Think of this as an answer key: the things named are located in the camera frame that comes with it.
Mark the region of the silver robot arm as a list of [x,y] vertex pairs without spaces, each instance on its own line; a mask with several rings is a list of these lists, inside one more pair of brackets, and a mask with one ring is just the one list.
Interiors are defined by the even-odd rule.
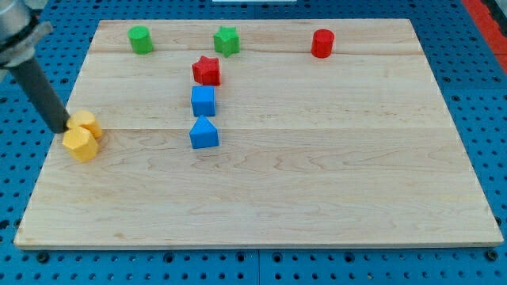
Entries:
[[22,0],[1,0],[1,68],[9,71],[48,128],[67,130],[70,114],[36,60],[36,45],[53,31]]

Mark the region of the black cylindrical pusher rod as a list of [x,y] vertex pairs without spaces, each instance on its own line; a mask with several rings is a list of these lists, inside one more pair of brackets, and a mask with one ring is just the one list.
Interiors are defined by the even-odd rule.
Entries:
[[64,133],[70,115],[37,60],[32,57],[19,65],[8,67],[7,70],[48,128],[56,134]]

